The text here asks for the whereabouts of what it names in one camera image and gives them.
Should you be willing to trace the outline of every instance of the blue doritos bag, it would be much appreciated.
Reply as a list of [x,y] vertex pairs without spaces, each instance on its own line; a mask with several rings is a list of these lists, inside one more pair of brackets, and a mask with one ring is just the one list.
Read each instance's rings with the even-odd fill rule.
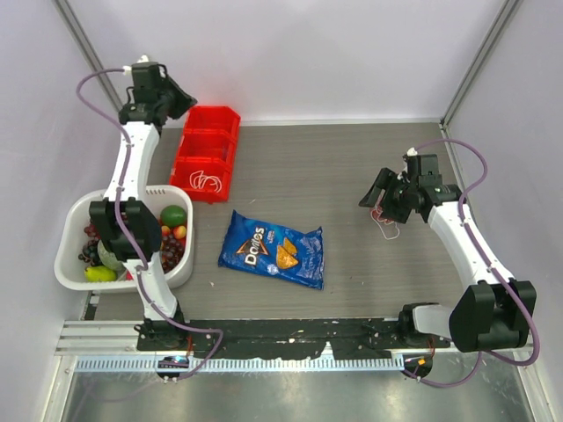
[[323,289],[323,230],[311,233],[232,212],[219,266]]

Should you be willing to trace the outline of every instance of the gray tabletop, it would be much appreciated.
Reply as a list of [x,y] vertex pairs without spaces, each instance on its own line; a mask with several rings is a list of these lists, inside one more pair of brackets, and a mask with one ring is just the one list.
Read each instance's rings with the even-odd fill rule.
[[[165,130],[150,183],[166,184],[179,130]],[[382,167],[401,170],[402,155],[441,137],[437,124],[241,127],[228,203],[194,203],[194,273],[174,290],[190,318],[395,317],[405,303],[454,305],[455,267],[418,215],[386,241],[366,208],[357,207]],[[446,183],[454,183],[443,146]],[[230,214],[300,231],[322,226],[325,290],[217,267]],[[96,319],[138,320],[137,293],[100,297]]]

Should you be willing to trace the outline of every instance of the white backdrop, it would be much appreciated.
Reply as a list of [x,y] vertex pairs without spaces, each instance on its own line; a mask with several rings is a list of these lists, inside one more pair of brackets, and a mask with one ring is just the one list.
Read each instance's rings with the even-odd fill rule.
[[248,121],[440,118],[503,1],[71,3],[105,66],[147,54]]
[[[563,418],[563,3],[523,2],[451,124],[489,177],[472,193],[478,223],[519,280],[537,289],[540,373]],[[460,151],[466,181],[480,164]]]
[[[26,422],[44,404],[62,322],[84,308],[85,292],[53,271],[64,218],[109,183],[119,133],[76,99],[90,71],[50,2],[4,2],[0,38],[0,419]],[[96,82],[84,94],[109,108]]]

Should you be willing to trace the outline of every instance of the red basket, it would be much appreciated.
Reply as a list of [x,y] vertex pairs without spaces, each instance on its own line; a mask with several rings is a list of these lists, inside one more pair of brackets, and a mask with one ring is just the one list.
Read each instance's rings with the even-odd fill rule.
[[172,167],[170,185],[192,200],[208,203],[229,199],[240,116],[226,106],[190,110]]

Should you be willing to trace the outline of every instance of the white plastic bin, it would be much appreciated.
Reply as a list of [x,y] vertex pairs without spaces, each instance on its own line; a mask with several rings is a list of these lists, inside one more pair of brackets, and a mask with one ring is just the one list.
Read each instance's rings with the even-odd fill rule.
[[[159,216],[169,205],[179,205],[187,211],[186,250],[178,265],[165,275],[170,288],[184,284],[194,268],[194,209],[189,196],[175,186],[147,186],[146,206]],[[61,244],[55,258],[55,275],[59,282],[72,290],[97,290],[105,293],[122,293],[136,290],[133,280],[89,282],[84,277],[86,265],[78,259],[82,247],[88,242],[84,227],[90,223],[88,208],[93,200],[101,200],[104,191],[88,193],[80,198],[67,214]]]

